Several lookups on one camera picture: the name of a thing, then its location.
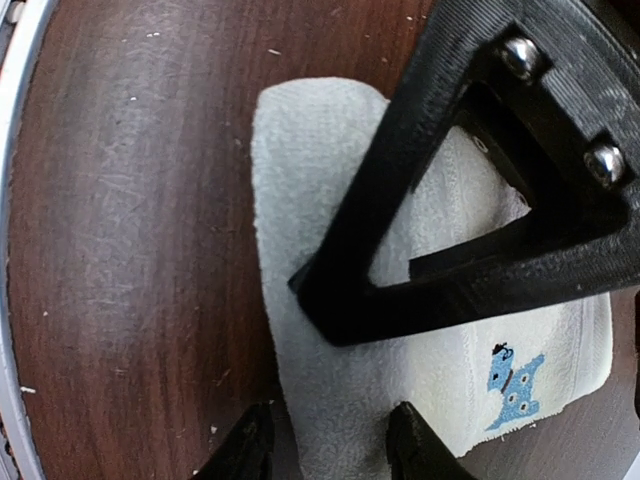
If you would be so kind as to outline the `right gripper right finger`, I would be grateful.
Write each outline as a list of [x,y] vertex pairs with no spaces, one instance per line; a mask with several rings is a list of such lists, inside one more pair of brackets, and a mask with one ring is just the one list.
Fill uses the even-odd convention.
[[393,480],[476,480],[410,402],[392,410],[385,443]]

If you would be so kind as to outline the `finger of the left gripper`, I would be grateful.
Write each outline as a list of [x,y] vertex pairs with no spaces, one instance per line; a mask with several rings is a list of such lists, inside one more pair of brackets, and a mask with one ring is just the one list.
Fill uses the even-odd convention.
[[606,1],[439,1],[291,278],[332,344],[639,282],[639,39]]

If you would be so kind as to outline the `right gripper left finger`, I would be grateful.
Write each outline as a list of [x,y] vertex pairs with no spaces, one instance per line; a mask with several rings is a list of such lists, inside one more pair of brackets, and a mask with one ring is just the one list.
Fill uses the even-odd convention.
[[272,479],[275,425],[269,403],[251,405],[193,480]]

